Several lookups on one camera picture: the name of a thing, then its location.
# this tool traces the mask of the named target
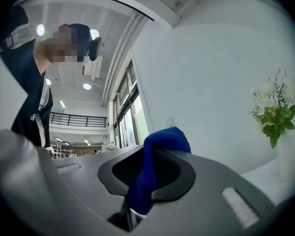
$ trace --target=window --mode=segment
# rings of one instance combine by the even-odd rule
[[[148,127],[143,113],[140,95],[138,95],[138,97],[134,100],[134,109],[139,144],[143,144],[144,139],[148,136]]]
[[[129,109],[124,116],[124,124],[126,129],[126,139],[128,146],[135,145],[135,137],[134,137],[134,130],[133,130],[133,124],[132,124],[132,116],[131,116],[131,110]]]
[[[115,122],[115,121],[116,121],[116,118],[117,118],[117,104],[116,104],[116,98],[114,99],[114,102],[113,102],[113,115],[114,115],[113,122]]]
[[[117,147],[142,145],[148,136],[148,128],[132,63],[116,93],[113,108]]]
[[[133,68],[132,63],[131,63],[130,68],[129,68],[129,73],[130,73],[131,87],[133,88],[134,85],[137,82],[137,79],[136,79],[136,75],[134,74],[134,68]]]
[[[126,98],[129,95],[127,77],[124,77],[118,91],[119,91],[119,108],[121,108],[124,101],[126,100]]]

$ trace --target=railing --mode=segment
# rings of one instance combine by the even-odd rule
[[[77,116],[51,112],[49,123],[78,126],[78,127],[106,127],[107,117]]]

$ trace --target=white table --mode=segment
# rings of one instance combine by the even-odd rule
[[[278,158],[241,176],[265,193],[276,206],[295,193],[295,181],[281,179]]]

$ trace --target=blue cloth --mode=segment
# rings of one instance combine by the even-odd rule
[[[130,188],[128,199],[130,208],[142,215],[146,215],[151,209],[151,194],[157,189],[157,180],[153,170],[154,146],[191,153],[184,133],[177,127],[157,131],[144,140],[143,169],[136,183]]]

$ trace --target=white wall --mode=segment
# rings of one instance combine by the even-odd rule
[[[150,133],[172,117],[193,154],[238,173],[277,157],[269,139],[252,132],[248,112],[251,88],[278,68],[295,76],[295,25],[283,10],[205,0],[173,31],[146,21],[132,53]]]
[[[64,114],[80,115],[80,116],[97,116],[107,117],[107,108],[102,108],[99,103],[90,103],[84,101],[78,101],[68,98],[53,97],[54,106],[52,112],[59,113],[59,110],[63,110],[59,101],[62,100],[65,106]]]

